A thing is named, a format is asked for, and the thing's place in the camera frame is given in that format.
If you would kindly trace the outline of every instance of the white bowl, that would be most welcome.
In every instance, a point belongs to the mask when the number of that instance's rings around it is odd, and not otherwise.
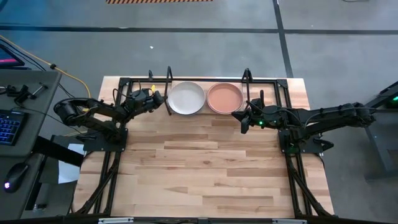
[[[168,94],[169,106],[178,114],[194,114],[203,107],[206,95],[203,88],[193,82],[181,82]]]

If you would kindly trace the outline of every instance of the white paper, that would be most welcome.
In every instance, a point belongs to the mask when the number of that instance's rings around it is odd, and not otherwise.
[[[83,146],[84,146],[83,144],[69,144],[68,149],[83,155],[84,154]],[[59,161],[58,168],[59,168],[59,176],[58,176],[59,184],[69,183],[79,179],[80,167]]]

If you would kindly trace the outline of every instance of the desk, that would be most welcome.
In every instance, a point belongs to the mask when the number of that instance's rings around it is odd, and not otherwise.
[[[118,87],[119,78],[104,77],[100,99],[113,103],[112,89]],[[309,109],[304,81],[288,79],[288,84],[293,107]],[[142,87],[151,85],[143,83]],[[163,83],[156,83],[161,93],[164,87]],[[250,84],[251,98],[258,97],[261,89],[266,104],[275,103],[275,93],[267,84]],[[239,121],[232,116],[210,113],[206,108],[202,112],[169,116],[162,105],[127,124],[129,136],[121,156],[112,215],[293,217],[277,131],[251,127],[243,135]],[[103,156],[102,152],[94,152],[82,165],[75,208],[80,208],[97,187]],[[321,161],[304,154],[303,164],[309,189],[333,213]],[[298,195],[304,211],[299,190]]]
[[[26,100],[24,102],[26,108],[37,110],[42,113],[47,113],[60,79],[61,75],[57,72],[0,70],[1,85],[13,85],[19,90],[22,85],[25,84],[29,87],[30,92],[33,92],[40,86],[39,82],[49,87],[48,90],[41,92],[36,100]],[[16,107],[13,98],[0,95],[0,100],[0,107],[3,110],[10,110]],[[0,157],[0,181],[4,181],[6,174],[14,164],[23,162],[25,157],[30,154],[42,127],[45,118],[44,114],[34,111],[25,112],[29,113],[29,117],[26,120],[24,129],[16,145],[0,145],[0,154],[2,156]],[[5,193],[3,189],[0,189],[0,220],[13,220],[21,217],[43,158],[42,155],[34,155],[28,160],[28,164],[30,165],[28,173],[17,192],[8,194]]]

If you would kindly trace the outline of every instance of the computer mouse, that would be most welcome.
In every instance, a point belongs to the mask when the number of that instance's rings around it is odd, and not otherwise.
[[[29,165],[25,162],[15,164],[8,171],[6,179],[4,180],[4,191],[7,193],[14,193],[21,186],[22,181],[26,175]]]

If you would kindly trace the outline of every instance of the yellow cable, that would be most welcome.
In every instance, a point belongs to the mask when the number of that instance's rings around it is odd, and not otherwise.
[[[39,58],[39,57],[37,57],[37,56],[35,56],[35,55],[32,55],[31,53],[27,52],[27,51],[24,50],[22,47],[18,46],[17,44],[13,43],[11,40],[9,40],[9,39],[3,37],[2,35],[0,35],[0,38],[2,38],[2,39],[4,39],[5,41],[9,42],[9,43],[12,44],[13,46],[17,47],[19,50],[21,50],[21,51],[25,52],[26,54],[32,56],[33,58],[36,58],[37,60],[39,60],[39,61],[41,61],[41,62],[43,62],[43,63],[46,63],[48,66],[51,66],[51,63],[50,63],[50,62],[46,62],[45,60],[43,60],[43,59],[41,59],[41,58]],[[77,81],[79,81],[81,84],[83,84],[83,85],[85,86],[86,90],[87,90],[88,97],[91,98],[90,90],[88,89],[88,86],[87,86],[87,84],[86,84],[85,82],[83,82],[83,81],[80,80],[79,78],[74,77],[73,75],[69,75],[67,72],[64,72],[63,70],[61,70],[61,69],[59,69],[59,68],[57,68],[57,67],[55,67],[55,69],[56,69],[57,71],[59,71],[60,73],[66,75],[66,76],[68,76],[68,77],[70,77],[70,78],[72,78],[72,79],[74,79],[74,80],[77,80]]]

